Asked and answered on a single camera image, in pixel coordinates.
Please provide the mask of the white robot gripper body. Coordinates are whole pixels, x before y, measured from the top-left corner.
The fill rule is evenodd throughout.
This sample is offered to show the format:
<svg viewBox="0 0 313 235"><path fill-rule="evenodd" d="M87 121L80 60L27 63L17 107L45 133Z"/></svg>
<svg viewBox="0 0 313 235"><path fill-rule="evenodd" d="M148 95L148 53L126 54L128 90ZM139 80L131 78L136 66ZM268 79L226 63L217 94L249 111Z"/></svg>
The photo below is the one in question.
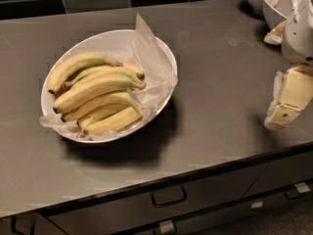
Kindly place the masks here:
<svg viewBox="0 0 313 235"><path fill-rule="evenodd" d="M282 54L291 63L313 64L313 0L301 0L288 16Z"/></svg>

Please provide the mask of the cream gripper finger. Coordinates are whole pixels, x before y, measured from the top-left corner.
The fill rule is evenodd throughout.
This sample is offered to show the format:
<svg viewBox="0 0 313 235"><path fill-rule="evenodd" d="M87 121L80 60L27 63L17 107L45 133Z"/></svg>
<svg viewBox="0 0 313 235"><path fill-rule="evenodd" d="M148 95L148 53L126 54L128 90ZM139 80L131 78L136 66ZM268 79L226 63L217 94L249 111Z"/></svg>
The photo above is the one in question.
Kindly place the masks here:
<svg viewBox="0 0 313 235"><path fill-rule="evenodd" d="M281 90L283 87L284 76L285 75L281 71L278 71L274 78L273 101L272 101L273 105L276 105L279 101L279 97L280 97Z"/></svg>
<svg viewBox="0 0 313 235"><path fill-rule="evenodd" d="M264 125L281 130L291 125L313 99L313 69L300 65L283 72L284 82L276 105L272 102Z"/></svg>

